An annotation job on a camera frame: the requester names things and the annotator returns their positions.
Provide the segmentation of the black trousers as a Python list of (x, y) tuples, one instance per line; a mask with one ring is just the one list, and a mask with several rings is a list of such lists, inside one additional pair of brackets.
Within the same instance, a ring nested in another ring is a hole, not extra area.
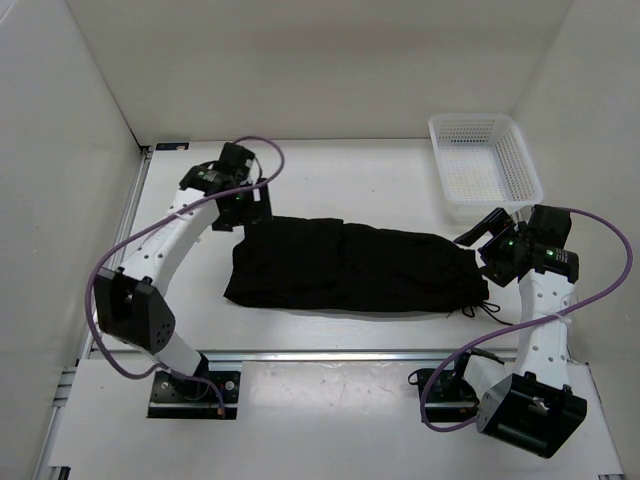
[(246, 228), (224, 296), (251, 308), (474, 317), (490, 302), (473, 251), (430, 233), (275, 217)]

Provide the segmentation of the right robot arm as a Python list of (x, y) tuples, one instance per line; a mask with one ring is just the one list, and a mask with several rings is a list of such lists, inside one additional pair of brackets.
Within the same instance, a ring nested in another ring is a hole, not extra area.
[(482, 274), (504, 287), (519, 286), (522, 330), (513, 364), (473, 348), (449, 375), (460, 399), (478, 400), (479, 433), (549, 459), (584, 421), (585, 399), (572, 391), (567, 367), (569, 307), (579, 278), (579, 257), (566, 250), (569, 212), (536, 205), (526, 222), (515, 222), (494, 209), (472, 230), (457, 238), (470, 246), (482, 235)]

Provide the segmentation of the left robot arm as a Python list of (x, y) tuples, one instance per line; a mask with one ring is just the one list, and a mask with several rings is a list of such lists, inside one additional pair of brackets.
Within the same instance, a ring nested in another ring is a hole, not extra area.
[(163, 224), (145, 234), (116, 269), (100, 269), (93, 282), (101, 332), (160, 364), (170, 384), (188, 400), (216, 390), (210, 385), (207, 359), (176, 332), (165, 295), (206, 229), (231, 232), (270, 218), (265, 179), (251, 178), (255, 161), (254, 152), (227, 142), (218, 159), (191, 167)]

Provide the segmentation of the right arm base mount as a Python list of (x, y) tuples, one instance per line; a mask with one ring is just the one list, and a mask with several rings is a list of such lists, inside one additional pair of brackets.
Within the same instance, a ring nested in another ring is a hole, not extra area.
[(453, 362), (450, 369), (440, 373), (427, 394), (425, 413), (432, 423), (460, 423), (477, 414), (479, 400), (473, 388), (463, 379), (464, 371), (473, 357), (487, 359), (503, 366), (505, 362), (493, 353), (472, 348)]

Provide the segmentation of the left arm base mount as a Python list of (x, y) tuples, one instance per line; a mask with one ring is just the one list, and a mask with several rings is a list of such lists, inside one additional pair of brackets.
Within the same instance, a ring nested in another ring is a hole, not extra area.
[(238, 414), (241, 371), (215, 367), (208, 373), (223, 398), (223, 407), (216, 393), (207, 384), (183, 381), (165, 371), (153, 378), (147, 407), (151, 419), (235, 420)]

